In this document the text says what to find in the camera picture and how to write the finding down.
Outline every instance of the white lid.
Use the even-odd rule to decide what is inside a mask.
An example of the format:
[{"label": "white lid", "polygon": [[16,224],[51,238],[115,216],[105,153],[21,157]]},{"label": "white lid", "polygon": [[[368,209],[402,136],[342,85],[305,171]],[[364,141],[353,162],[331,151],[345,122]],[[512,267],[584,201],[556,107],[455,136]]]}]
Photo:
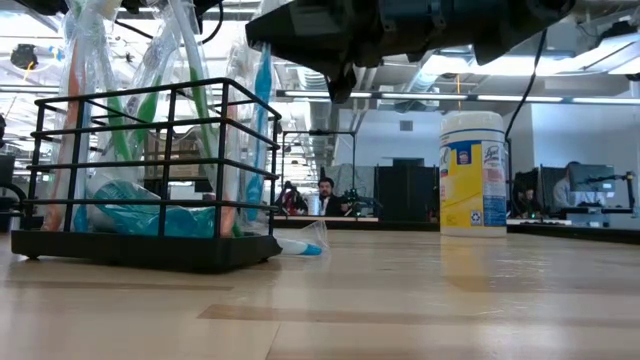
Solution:
[{"label": "white lid", "polygon": [[469,129],[504,131],[502,116],[491,111],[468,111],[446,116],[440,124],[441,134]]}]

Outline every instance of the white wall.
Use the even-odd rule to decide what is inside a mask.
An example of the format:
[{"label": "white wall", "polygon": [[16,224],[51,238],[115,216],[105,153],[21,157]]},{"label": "white wall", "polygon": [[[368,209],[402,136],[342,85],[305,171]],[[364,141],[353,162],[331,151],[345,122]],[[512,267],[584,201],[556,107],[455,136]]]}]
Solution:
[{"label": "white wall", "polygon": [[[532,114],[536,164],[563,167],[579,161],[613,165],[617,174],[638,172],[640,124],[634,107],[536,104]],[[626,184],[618,181],[607,205],[627,206],[627,199]],[[640,228],[640,220],[616,215],[612,227]]]},{"label": "white wall", "polygon": [[[507,131],[509,122],[513,112],[505,115],[504,130]],[[525,105],[518,113],[518,117],[513,123],[511,132],[511,173],[515,175],[517,172],[531,171],[536,167],[534,158],[534,136],[533,136],[533,117],[531,105]]]},{"label": "white wall", "polygon": [[[341,124],[351,120],[348,112],[340,116]],[[401,120],[412,120],[413,131],[400,131]],[[432,112],[368,111],[357,135],[356,165],[390,166],[393,158],[423,158],[426,166],[438,164],[441,120],[440,113]],[[351,163],[351,137],[343,138],[335,165]]]}]

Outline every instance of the person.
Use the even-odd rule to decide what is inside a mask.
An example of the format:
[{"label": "person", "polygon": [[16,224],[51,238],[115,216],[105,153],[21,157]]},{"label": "person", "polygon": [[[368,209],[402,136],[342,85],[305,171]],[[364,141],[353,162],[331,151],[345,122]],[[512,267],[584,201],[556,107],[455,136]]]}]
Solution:
[{"label": "person", "polygon": [[309,212],[307,202],[298,192],[298,188],[290,181],[284,184],[284,188],[276,200],[276,206],[284,215],[307,215]]},{"label": "person", "polygon": [[580,165],[580,163],[577,161],[569,162],[565,167],[564,177],[553,187],[553,200],[556,207],[576,207],[582,203],[599,203],[604,206],[605,197],[603,193],[571,191],[571,182],[569,181],[569,167],[571,165]]},{"label": "person", "polygon": [[542,206],[535,198],[535,191],[527,189],[524,193],[518,192],[515,217],[518,219],[539,218],[542,216]]},{"label": "person", "polygon": [[324,177],[318,181],[320,192],[320,216],[344,216],[349,211],[349,205],[343,204],[342,199],[333,194],[334,182]]}]

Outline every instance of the plastic wrap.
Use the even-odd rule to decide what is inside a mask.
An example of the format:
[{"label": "plastic wrap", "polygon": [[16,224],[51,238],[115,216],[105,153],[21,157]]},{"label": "plastic wrap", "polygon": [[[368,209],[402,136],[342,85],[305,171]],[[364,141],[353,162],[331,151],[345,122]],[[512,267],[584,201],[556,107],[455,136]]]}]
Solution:
[{"label": "plastic wrap", "polygon": [[[260,4],[258,11],[253,18],[267,13],[280,5],[282,0],[265,0]],[[234,42],[227,67],[227,77],[234,79],[238,83],[252,89],[256,96],[268,103],[273,87],[271,51],[269,45],[264,45],[262,54],[249,48],[244,34],[240,35]],[[251,111],[249,127],[262,135],[268,135],[268,112],[260,105],[255,104]],[[267,159],[267,146],[262,141],[254,137],[247,137],[246,145],[248,152],[244,162],[250,166],[264,169]],[[244,176],[241,198],[251,204],[260,204],[264,193],[264,178],[259,174],[247,173]],[[243,209],[242,226],[246,228],[256,228],[261,224],[264,226],[265,217],[260,218],[261,212],[257,209]]]},{"label": "plastic wrap", "polygon": [[[202,51],[202,43],[197,42],[195,33],[198,31],[198,24],[195,15],[195,6],[192,0],[169,0],[169,4],[173,9],[180,32],[184,40],[185,51],[189,63],[189,80],[197,81],[208,78],[206,67],[203,66],[204,59]],[[199,118],[208,118],[209,105],[207,98],[213,98],[212,93],[208,93],[210,89],[207,87],[195,87],[192,89],[196,112]],[[234,110],[229,109],[227,114],[229,118],[234,117]],[[224,141],[226,142],[225,158],[238,161],[240,159],[240,146],[238,144],[238,131],[234,128],[227,128],[227,134]],[[217,157],[219,131],[211,124],[200,126],[198,132],[200,138],[200,151],[203,157]],[[216,187],[215,167],[205,166],[207,177],[211,186]],[[237,169],[226,167],[224,170],[225,188],[223,194],[216,194],[218,199],[226,201],[236,201],[238,198],[238,175]],[[241,236],[242,232],[235,224],[235,208],[222,208],[222,225],[220,234],[223,237]]]},{"label": "plastic wrap", "polygon": [[327,256],[330,254],[327,234],[324,221],[316,221],[303,229],[287,231],[277,240],[282,255]]},{"label": "plastic wrap", "polygon": [[[130,181],[110,180],[94,194],[95,199],[143,199],[160,197]],[[123,234],[158,235],[159,205],[96,205],[113,219],[115,229]],[[215,208],[185,209],[168,206],[165,218],[165,235],[181,237],[213,236]]]},{"label": "plastic wrap", "polygon": [[[120,6],[119,1],[101,0],[69,0],[68,6],[71,11],[65,18],[65,38],[67,56],[65,57],[65,70],[63,81],[60,87],[61,96],[77,96],[94,92],[96,88],[96,75],[100,72],[96,62],[92,59],[101,59],[101,52],[105,49],[101,47],[106,44],[104,20],[113,20],[115,8]],[[84,104],[84,111],[81,118],[78,118],[80,103],[69,102],[67,114],[59,116],[56,128],[72,129],[77,126],[78,121],[83,126],[87,126],[91,117],[91,107]],[[73,135],[62,136],[60,146],[56,149],[54,158],[57,163],[70,163],[73,153]],[[79,162],[87,162],[89,153],[89,135],[80,136],[80,156]],[[50,190],[50,197],[53,199],[63,199],[67,197],[69,187],[70,170],[54,171],[54,181]],[[84,198],[86,187],[87,171],[78,169],[74,197]],[[62,227],[62,219],[65,216],[65,206],[49,205],[43,230],[58,231]],[[76,205],[73,207],[72,230],[87,231],[88,216],[86,206]]]},{"label": "plastic wrap", "polygon": [[[132,88],[142,88],[149,86],[158,86],[163,83],[163,78],[165,74],[171,72],[173,70],[173,61],[175,59],[175,54],[177,53],[178,43],[180,40],[180,34],[177,30],[177,24],[175,18],[173,17],[172,11],[165,7],[161,9],[161,11],[157,12],[158,18],[162,20],[162,25],[158,35],[154,37],[151,41],[151,44],[147,51],[145,52],[142,63],[136,70],[132,82]],[[111,71],[110,66],[104,68],[105,79],[107,79],[105,83],[105,87],[109,90],[109,87],[114,86],[114,82],[109,79],[113,79],[113,73]],[[147,93],[147,94],[138,94],[132,95],[127,99],[125,112],[131,116],[135,116],[138,119],[144,122],[153,122],[156,115],[156,108],[158,106],[158,96],[159,93]],[[129,119],[122,119],[126,122],[132,122]],[[138,160],[141,158],[143,153],[143,147],[145,143],[145,138],[151,134],[148,130],[133,130],[127,132],[119,132],[124,133],[126,137],[127,146],[129,147],[129,156],[131,156],[132,160]],[[104,153],[100,157],[99,161],[116,161],[123,160],[122,156],[117,155],[116,151],[116,141],[118,138],[112,136],[111,132],[102,132],[100,133],[100,144],[105,149]],[[143,194],[144,189],[137,189],[133,191],[135,187],[133,185],[137,184],[143,176],[142,168],[98,168],[96,169],[95,175],[89,180],[88,184],[88,193],[87,195],[90,198],[95,198],[96,194],[102,190],[102,187],[106,184],[110,184],[111,187],[117,185],[123,185],[118,191],[112,191],[108,193],[117,194],[119,198],[127,198],[127,199],[147,199],[150,196],[154,196],[152,193]],[[132,185],[124,186],[125,182],[130,182]],[[119,229],[117,226],[118,219],[114,216],[113,211],[101,211],[104,207],[89,207],[89,215],[91,219],[91,223],[95,228],[101,230],[114,231]],[[136,206],[132,206],[128,208],[129,216],[134,216]],[[149,207],[141,207],[139,211],[139,217],[145,218],[148,216]]]}]

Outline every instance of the black shirt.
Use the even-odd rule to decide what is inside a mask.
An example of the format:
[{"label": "black shirt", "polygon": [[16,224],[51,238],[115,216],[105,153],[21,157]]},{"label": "black shirt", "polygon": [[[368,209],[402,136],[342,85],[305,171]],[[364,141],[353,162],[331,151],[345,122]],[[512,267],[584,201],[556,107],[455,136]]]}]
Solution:
[{"label": "black shirt", "polygon": [[[326,197],[320,196],[320,207],[321,209],[324,207],[324,200]],[[325,210],[324,216],[344,216],[344,212],[342,212],[342,198],[331,194],[329,196],[329,202],[327,203],[327,209]]]}]

